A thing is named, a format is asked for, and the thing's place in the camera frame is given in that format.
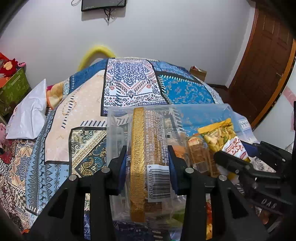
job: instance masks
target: stuffed toy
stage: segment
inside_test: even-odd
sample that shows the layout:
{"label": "stuffed toy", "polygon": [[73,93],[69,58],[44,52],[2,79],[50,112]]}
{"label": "stuffed toy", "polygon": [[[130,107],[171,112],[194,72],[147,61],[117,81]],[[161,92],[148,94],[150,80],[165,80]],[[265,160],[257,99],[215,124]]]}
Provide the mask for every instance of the stuffed toy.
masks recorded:
{"label": "stuffed toy", "polygon": [[3,64],[2,68],[0,69],[0,74],[4,74],[6,77],[12,76],[17,71],[17,61],[15,58],[13,60],[7,61]]}
{"label": "stuffed toy", "polygon": [[0,52],[0,68],[2,68],[3,64],[5,64],[9,59]]}
{"label": "stuffed toy", "polygon": [[3,123],[0,123],[0,154],[4,154],[3,144],[6,143],[6,126]]}
{"label": "stuffed toy", "polygon": [[6,137],[6,126],[2,123],[0,123],[0,159],[5,164],[10,164],[11,162],[11,145],[12,140],[5,139]]}
{"label": "stuffed toy", "polygon": [[19,68],[24,68],[26,66],[26,63],[25,62],[20,62],[17,66]]}

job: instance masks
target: door frame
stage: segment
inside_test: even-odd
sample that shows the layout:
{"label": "door frame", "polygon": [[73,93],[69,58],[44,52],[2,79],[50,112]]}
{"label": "door frame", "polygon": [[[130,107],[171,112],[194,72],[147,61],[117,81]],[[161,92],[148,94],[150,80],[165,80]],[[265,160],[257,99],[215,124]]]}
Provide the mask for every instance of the door frame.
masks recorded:
{"label": "door frame", "polygon": [[[252,25],[252,30],[251,30],[251,34],[250,34],[250,38],[246,47],[246,50],[244,52],[244,55],[242,57],[242,60],[239,64],[239,67],[237,68],[237,72],[235,73],[233,80],[228,88],[229,92],[233,91],[235,82],[237,81],[237,78],[239,77],[245,61],[247,59],[247,56],[249,54],[252,42],[253,42],[253,38],[254,38],[254,33],[255,33],[255,29],[257,26],[257,20],[258,20],[258,15],[259,15],[259,8],[256,5],[256,9],[255,9],[255,14],[254,14],[254,20],[253,20],[253,25]],[[292,64],[293,64],[293,60],[294,60],[294,56],[295,56],[295,51],[296,51],[296,41],[295,39],[293,39],[293,44],[292,44],[292,48],[291,48],[291,53],[290,53],[290,57],[287,63],[287,66],[285,68],[285,71],[278,83],[277,88],[275,89],[274,93],[272,94],[271,98],[269,99],[269,101],[267,102],[267,104],[264,106],[264,108],[262,109],[262,111],[259,113],[259,115],[255,118],[255,120],[251,123],[251,127],[254,128],[256,127],[263,119],[263,117],[267,114],[267,112],[269,111],[270,107],[272,106],[272,104],[274,103],[274,101],[277,99],[278,95],[280,94],[280,92],[282,91],[282,89],[285,87],[286,85],[286,80],[287,77],[289,75],[289,72],[291,70]]]}
{"label": "door frame", "polygon": [[269,101],[267,102],[267,104],[264,106],[264,108],[262,109],[262,111],[259,113],[259,115],[251,123],[251,127],[252,128],[254,128],[255,126],[257,126],[257,124],[261,121],[261,119],[264,117],[264,115],[268,112],[269,108],[271,107],[271,105],[273,104],[273,102],[276,100],[276,98],[278,97],[278,95],[282,91],[283,87],[285,87],[285,85],[286,85],[286,79],[287,79],[287,77],[289,75],[289,72],[291,70],[291,67],[292,67],[292,64],[293,64],[293,60],[294,60],[294,57],[295,57],[295,51],[296,51],[296,41],[295,41],[295,39],[293,39],[292,49],[291,49],[290,57],[289,57],[287,66],[285,68],[285,71],[284,71],[281,79],[279,80],[278,86],[275,89],[274,93],[272,94],[271,98],[269,99]]}

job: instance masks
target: transparent plastic box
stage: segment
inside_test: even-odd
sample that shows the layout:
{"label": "transparent plastic box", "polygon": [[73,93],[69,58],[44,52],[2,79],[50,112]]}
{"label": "transparent plastic box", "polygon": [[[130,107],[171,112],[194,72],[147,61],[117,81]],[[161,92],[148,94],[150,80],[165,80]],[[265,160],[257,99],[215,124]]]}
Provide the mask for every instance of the transparent plastic box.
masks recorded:
{"label": "transparent plastic box", "polygon": [[[107,126],[107,165],[110,160],[120,155],[124,145],[129,149],[131,145],[131,128],[133,111],[137,107],[109,107],[108,108],[108,126]],[[245,140],[244,133],[240,128],[237,117],[228,104],[180,104],[180,105],[158,105],[144,106],[144,110],[151,110],[163,116],[166,144],[184,148],[182,158],[190,166],[187,141],[189,137],[198,133],[198,128],[221,122],[231,118],[234,131],[241,140]],[[112,216],[114,220],[131,221],[130,202],[129,202],[129,162],[130,157],[127,154],[127,178],[125,188],[119,196],[110,197]],[[171,192],[169,202],[163,204],[161,212],[155,215],[147,215],[146,223],[152,226],[169,230],[180,229],[182,221],[178,216],[182,216],[185,210],[186,197],[177,196]]]}
{"label": "transparent plastic box", "polygon": [[[129,123],[136,107],[109,107],[107,126],[107,165],[112,158],[119,156],[124,145],[127,145]],[[197,129],[212,123],[231,118],[234,131],[240,140],[246,137],[239,125],[237,116],[228,104],[178,104],[151,105],[145,109],[160,112],[165,117],[167,136],[182,139],[193,136]]]}

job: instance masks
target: cardboard box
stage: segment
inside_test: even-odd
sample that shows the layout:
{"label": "cardboard box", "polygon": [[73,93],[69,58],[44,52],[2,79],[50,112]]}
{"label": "cardboard box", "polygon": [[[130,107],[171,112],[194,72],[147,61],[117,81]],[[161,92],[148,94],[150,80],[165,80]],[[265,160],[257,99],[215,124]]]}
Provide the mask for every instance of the cardboard box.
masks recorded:
{"label": "cardboard box", "polygon": [[195,77],[199,78],[202,81],[205,81],[205,77],[207,75],[207,72],[202,69],[198,69],[195,66],[192,66],[189,71],[190,74],[193,74]]}
{"label": "cardboard box", "polygon": [[15,107],[30,88],[24,69],[19,69],[0,88],[0,114],[6,115],[11,107]]}

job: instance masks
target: pink plush toy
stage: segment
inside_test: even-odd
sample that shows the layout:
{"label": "pink plush toy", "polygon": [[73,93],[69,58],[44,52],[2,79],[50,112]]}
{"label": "pink plush toy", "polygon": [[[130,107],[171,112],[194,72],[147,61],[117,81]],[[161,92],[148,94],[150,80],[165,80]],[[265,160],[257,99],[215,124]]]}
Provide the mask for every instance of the pink plush toy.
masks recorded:
{"label": "pink plush toy", "polygon": [[3,123],[0,123],[0,153],[4,154],[4,150],[3,150],[3,144],[5,144],[7,142],[7,140],[5,139],[6,137],[6,126]]}
{"label": "pink plush toy", "polygon": [[25,62],[21,62],[17,65],[19,68],[23,68],[26,66],[26,63]]}

